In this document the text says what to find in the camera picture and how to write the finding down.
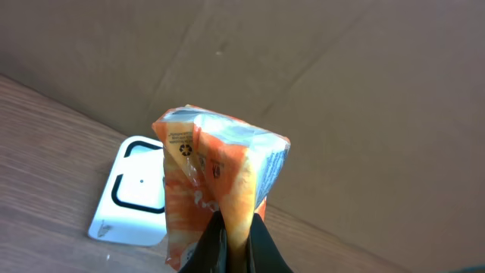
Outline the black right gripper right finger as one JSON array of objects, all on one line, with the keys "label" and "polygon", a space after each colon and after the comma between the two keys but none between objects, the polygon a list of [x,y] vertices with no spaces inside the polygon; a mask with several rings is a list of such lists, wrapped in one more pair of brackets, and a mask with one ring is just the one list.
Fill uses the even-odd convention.
[{"label": "black right gripper right finger", "polygon": [[257,213],[253,215],[246,254],[248,273],[293,273]]}]

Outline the orange tissue pack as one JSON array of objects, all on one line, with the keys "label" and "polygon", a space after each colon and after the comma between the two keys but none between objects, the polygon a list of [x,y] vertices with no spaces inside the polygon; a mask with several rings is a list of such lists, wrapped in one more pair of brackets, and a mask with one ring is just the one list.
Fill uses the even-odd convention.
[{"label": "orange tissue pack", "polygon": [[265,213],[289,139],[194,105],[166,111],[152,128],[164,146],[166,263],[180,270],[219,212],[228,255],[240,265],[253,216]]}]

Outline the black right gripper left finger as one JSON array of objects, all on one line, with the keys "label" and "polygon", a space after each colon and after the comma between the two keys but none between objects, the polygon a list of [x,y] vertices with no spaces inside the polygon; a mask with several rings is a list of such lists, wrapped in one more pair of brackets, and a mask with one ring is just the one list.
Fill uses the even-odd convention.
[{"label": "black right gripper left finger", "polygon": [[193,255],[179,273],[225,273],[227,268],[227,232],[222,214],[214,212]]}]

